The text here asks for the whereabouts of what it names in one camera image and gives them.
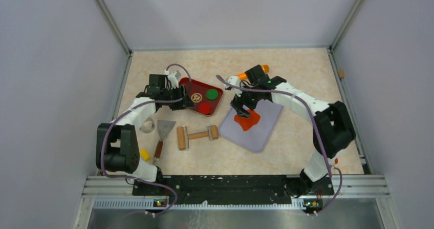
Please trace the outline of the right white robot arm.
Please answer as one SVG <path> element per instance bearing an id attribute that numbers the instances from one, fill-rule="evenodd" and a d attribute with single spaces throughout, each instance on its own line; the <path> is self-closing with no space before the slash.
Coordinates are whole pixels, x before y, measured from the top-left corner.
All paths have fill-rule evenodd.
<path id="1" fill-rule="evenodd" d="M 230 105 L 241 119 L 249 118 L 258 102 L 267 100 L 290 109 L 312 126 L 316 150 L 300 173 L 300 188 L 306 194 L 320 189 L 320 180 L 331 173 L 334 158 L 356 138 L 349 111 L 342 101 L 331 103 L 314 98 L 280 76 L 270 77 L 267 66 L 256 65 L 228 77 L 225 89 L 234 91 Z"/>

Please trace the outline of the orange-red dough lump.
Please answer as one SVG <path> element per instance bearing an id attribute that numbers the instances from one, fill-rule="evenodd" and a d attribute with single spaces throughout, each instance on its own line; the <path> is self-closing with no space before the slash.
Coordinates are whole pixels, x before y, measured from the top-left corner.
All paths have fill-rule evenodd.
<path id="1" fill-rule="evenodd" d="M 237 115 L 234 116 L 234 121 L 240 125 L 243 131 L 248 131 L 253 126 L 259 123 L 261 116 L 257 114 L 254 110 L 247 110 L 250 113 L 249 117 L 239 117 Z"/>

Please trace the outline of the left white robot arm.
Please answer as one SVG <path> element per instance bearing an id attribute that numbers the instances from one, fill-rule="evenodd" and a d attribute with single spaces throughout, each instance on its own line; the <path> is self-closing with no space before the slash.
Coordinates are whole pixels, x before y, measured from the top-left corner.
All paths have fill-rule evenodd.
<path id="1" fill-rule="evenodd" d="M 179 84 L 178 71 L 151 74 L 149 84 L 137 94 L 132 105 L 117 119 L 101 123 L 97 128 L 96 166 L 115 177 L 144 180 L 144 187 L 152 195 L 164 189 L 163 179 L 157 176 L 158 167 L 140 157 L 137 132 L 143 123 L 161 107 L 183 110 L 194 107 L 185 85 Z"/>

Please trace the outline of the wooden double-ended dough roller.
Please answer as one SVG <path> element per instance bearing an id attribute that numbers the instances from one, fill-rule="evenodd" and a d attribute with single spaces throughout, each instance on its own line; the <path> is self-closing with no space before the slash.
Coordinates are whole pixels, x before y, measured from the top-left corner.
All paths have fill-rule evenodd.
<path id="1" fill-rule="evenodd" d="M 186 151 L 189 149 L 189 141 L 199 138 L 208 137 L 210 140 L 216 140 L 219 138 L 219 130 L 216 125 L 207 127 L 206 131 L 189 134 L 186 126 L 179 126 L 176 128 L 178 150 Z"/>

